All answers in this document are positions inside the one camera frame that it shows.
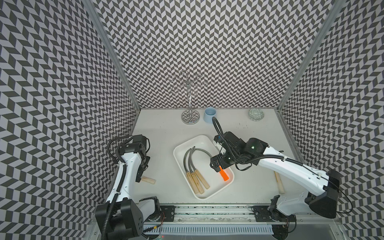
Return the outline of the orange handle sickle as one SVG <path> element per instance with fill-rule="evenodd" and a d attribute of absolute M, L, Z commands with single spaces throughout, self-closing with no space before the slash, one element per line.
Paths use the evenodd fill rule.
<path fill-rule="evenodd" d="M 222 167 L 219 167 L 219 168 L 220 168 L 219 173 L 220 173 L 221 177 L 223 178 L 223 180 L 224 180 L 225 182 L 228 181 L 230 178 L 229 178 L 229 176 L 227 175 L 227 173 L 222 169 Z"/>

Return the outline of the white rectangular storage tray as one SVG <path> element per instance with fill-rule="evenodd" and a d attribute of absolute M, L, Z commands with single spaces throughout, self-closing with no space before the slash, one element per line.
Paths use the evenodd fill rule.
<path fill-rule="evenodd" d="M 210 185 L 210 188 L 207 190 L 203 186 L 202 182 L 199 180 L 201 183 L 201 186 L 204 189 L 204 193 L 195 194 L 187 180 L 186 172 L 183 165 L 184 155 L 186 151 L 188 149 L 191 149 L 192 147 L 204 149 L 208 151 L 212 155 L 212 157 L 219 154 L 219 151 L 214 146 L 213 142 L 205 135 L 199 135 L 197 137 L 194 137 L 176 146 L 173 151 L 174 158 L 177 164 L 179 165 L 179 168 L 188 184 L 188 187 L 193 193 L 194 197 L 200 201 L 206 201 L 212 198 L 213 196 L 217 195 L 218 193 L 222 192 L 227 187 L 229 187 L 235 180 L 235 174 L 230 168 L 225 169 L 224 171 L 227 173 L 227 175 L 230 178 L 228 181 L 225 182 L 221 177 L 220 173 L 216 172 L 214 169 L 210 167 L 211 158 L 203 152 L 195 151 L 192 155 L 193 164 L 195 168 L 199 170 L 199 172 L 202 174 L 202 176 Z"/>

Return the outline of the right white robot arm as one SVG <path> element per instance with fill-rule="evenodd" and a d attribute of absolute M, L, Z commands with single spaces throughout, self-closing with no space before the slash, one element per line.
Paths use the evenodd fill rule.
<path fill-rule="evenodd" d="M 336 170 L 323 171 L 312 168 L 280 153 L 268 143 L 257 138 L 247 142 L 232 132 L 218 134 L 214 145 L 220 151 L 211 157 L 210 166 L 216 172 L 230 166 L 247 165 L 270 169 L 301 185 L 305 191 L 296 195 L 276 195 L 267 211 L 277 222 L 295 214 L 317 214 L 327 219 L 336 218 L 341 194 L 341 174 Z"/>

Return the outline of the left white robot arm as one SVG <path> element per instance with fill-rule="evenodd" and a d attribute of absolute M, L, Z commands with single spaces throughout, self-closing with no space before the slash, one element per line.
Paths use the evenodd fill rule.
<path fill-rule="evenodd" d="M 127 136 L 115 151 L 115 163 L 119 165 L 113 189 L 104 204 L 96 208 L 96 220 L 103 240 L 128 240 L 151 237 L 144 230 L 148 219 L 161 218 L 160 202 L 156 196 L 133 200 L 134 184 L 141 181 L 148 168 L 149 139 L 143 135 Z"/>

